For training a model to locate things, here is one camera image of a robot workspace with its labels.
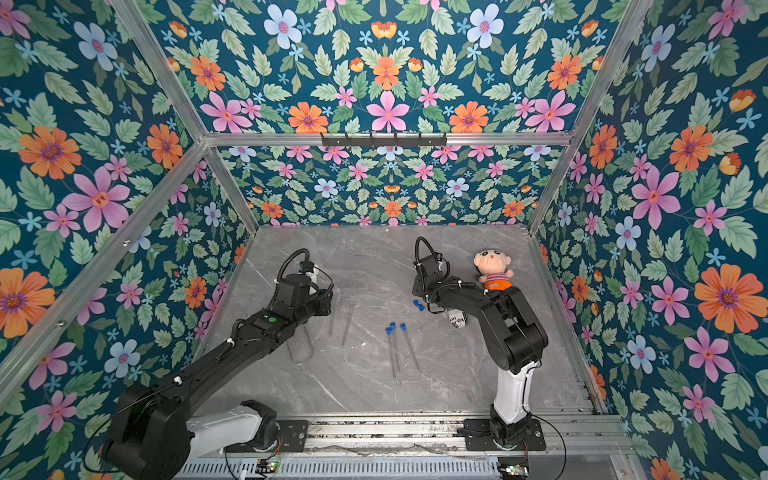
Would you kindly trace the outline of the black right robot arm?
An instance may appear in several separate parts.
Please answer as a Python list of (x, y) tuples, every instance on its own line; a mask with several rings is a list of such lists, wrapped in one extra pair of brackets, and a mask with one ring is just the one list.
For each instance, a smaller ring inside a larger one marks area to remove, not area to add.
[(425, 237), (417, 237), (414, 244), (413, 295), (430, 313), (447, 314), (454, 323), (468, 317), (478, 321), (497, 366), (496, 395), (485, 434), (502, 449), (516, 446), (530, 428), (532, 377), (549, 344), (537, 314), (512, 283), (511, 262), (501, 250), (482, 250), (473, 258), (478, 279), (464, 280), (451, 273), (450, 262)]

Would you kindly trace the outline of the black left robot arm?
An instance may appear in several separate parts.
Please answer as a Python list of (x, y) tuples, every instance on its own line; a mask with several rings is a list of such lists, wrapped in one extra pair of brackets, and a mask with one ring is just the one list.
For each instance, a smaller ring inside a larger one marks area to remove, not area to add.
[(234, 322), (219, 345), (177, 373), (149, 386), (134, 384), (118, 398), (100, 451), (103, 462), (132, 479), (172, 479), (190, 460), (230, 445), (256, 442), (267, 450), (278, 440), (275, 411), (246, 400), (219, 413), (198, 415), (215, 393), (256, 361), (288, 342), (299, 326), (330, 314), (332, 284), (308, 249), (293, 252), (295, 273), (280, 268), (266, 307)]

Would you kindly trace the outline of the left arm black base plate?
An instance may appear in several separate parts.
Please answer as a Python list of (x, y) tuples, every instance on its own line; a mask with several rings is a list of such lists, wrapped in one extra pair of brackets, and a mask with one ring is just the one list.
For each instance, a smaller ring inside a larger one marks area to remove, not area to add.
[(303, 452), (308, 439), (306, 420), (270, 420), (260, 427), (254, 439), (228, 446), (227, 453)]

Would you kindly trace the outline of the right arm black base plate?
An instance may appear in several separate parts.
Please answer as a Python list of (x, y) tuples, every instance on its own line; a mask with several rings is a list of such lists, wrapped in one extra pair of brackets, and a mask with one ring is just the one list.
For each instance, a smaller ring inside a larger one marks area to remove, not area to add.
[(523, 419), (507, 425), (497, 419), (465, 419), (457, 429), (468, 451), (542, 452), (546, 450), (541, 424)]

